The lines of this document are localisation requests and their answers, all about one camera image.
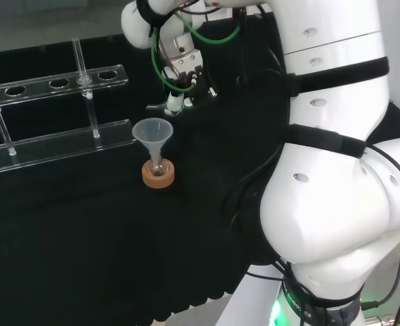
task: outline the table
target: table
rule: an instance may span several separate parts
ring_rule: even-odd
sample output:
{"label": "table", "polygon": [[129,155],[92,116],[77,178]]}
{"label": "table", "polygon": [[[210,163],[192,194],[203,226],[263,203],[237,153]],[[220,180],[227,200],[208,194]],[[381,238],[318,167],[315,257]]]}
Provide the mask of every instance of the table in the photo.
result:
{"label": "table", "polygon": [[[270,67],[259,44],[267,31],[256,17],[249,26],[248,69]],[[219,38],[233,26],[210,22],[201,32],[212,29]],[[87,67],[123,64],[130,78],[95,92],[99,123],[161,115],[145,110],[164,100],[149,50],[133,49],[123,35],[81,44]],[[241,40],[198,47],[220,97],[170,119],[174,135],[162,150],[176,168],[170,189],[143,185],[140,143],[0,174],[0,325],[143,326],[233,293],[251,254],[237,234],[228,242],[222,195],[279,144],[285,87],[272,76],[236,85]],[[74,70],[70,43],[0,53],[0,83]],[[77,94],[3,114],[15,139],[86,126],[84,110]],[[369,141],[397,137],[392,104]]]}

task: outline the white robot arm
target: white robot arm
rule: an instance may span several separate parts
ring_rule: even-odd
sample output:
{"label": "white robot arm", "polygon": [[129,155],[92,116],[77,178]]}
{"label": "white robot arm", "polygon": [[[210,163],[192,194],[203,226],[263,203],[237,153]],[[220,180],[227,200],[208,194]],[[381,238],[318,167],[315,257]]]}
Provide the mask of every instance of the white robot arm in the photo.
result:
{"label": "white robot arm", "polygon": [[[149,0],[149,5],[164,15],[185,2]],[[205,2],[220,7],[259,3]],[[334,72],[385,57],[376,0],[262,2],[276,17],[289,74]],[[192,11],[204,11],[203,1],[195,5],[198,7]],[[150,27],[135,8],[136,3],[130,3],[124,10],[123,30],[134,46],[146,48],[150,46]],[[193,16],[191,21],[198,28],[202,16]],[[163,39],[183,33],[183,24],[174,16],[162,27]],[[388,100],[386,75],[309,90],[291,99],[289,123],[365,141],[384,117]],[[400,139],[377,147],[400,163]],[[286,143],[263,194],[260,219],[266,239],[291,263],[298,282],[324,300],[350,298],[400,243],[400,173],[370,149],[358,159]],[[299,314],[288,296],[282,292],[278,300],[288,323],[299,325]],[[333,315],[341,308],[328,311]],[[361,312],[351,321],[352,326],[364,325]]]}

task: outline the test tube rack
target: test tube rack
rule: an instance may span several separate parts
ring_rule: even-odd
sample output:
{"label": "test tube rack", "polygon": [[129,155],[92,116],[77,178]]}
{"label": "test tube rack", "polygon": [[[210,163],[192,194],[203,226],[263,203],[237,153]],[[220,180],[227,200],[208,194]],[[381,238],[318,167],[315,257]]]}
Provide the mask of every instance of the test tube rack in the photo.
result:
{"label": "test tube rack", "polygon": [[[86,70],[79,39],[73,39],[78,71],[0,85],[0,172],[78,156],[134,142],[130,120],[98,125],[93,90],[123,86],[128,77],[122,65]],[[10,105],[80,92],[90,126],[13,141],[2,116]]]}

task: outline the green led light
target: green led light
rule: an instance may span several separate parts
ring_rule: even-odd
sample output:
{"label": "green led light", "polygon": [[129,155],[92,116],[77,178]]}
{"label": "green led light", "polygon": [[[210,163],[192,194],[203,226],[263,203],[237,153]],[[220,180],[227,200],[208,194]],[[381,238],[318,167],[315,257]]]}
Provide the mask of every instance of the green led light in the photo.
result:
{"label": "green led light", "polygon": [[278,301],[275,301],[270,313],[269,326],[287,326],[287,318]]}
{"label": "green led light", "polygon": [[278,318],[280,311],[281,311],[281,306],[278,301],[275,301],[275,304],[272,307],[272,312],[270,313],[269,326],[275,325],[275,319]]}

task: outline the rack hole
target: rack hole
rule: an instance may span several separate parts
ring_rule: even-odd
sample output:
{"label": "rack hole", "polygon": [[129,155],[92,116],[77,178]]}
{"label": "rack hole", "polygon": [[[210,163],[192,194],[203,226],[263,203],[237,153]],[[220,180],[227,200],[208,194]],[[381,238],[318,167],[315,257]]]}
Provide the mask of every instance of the rack hole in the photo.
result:
{"label": "rack hole", "polygon": [[308,182],[309,178],[303,173],[295,173],[293,177],[300,182]]}
{"label": "rack hole", "polygon": [[52,88],[64,88],[68,84],[70,84],[70,81],[67,78],[55,79],[49,83]]}
{"label": "rack hole", "polygon": [[397,185],[398,184],[397,183],[397,179],[394,178],[392,175],[390,176],[390,182],[391,182],[392,185]]}
{"label": "rack hole", "polygon": [[7,88],[5,90],[5,94],[7,94],[8,96],[11,96],[11,97],[15,97],[15,96],[19,96],[19,95],[23,94],[25,90],[26,90],[26,87],[24,87],[24,86],[14,86],[14,87]]}
{"label": "rack hole", "polygon": [[111,80],[117,77],[116,71],[103,71],[102,73],[98,74],[98,78],[103,80]]}

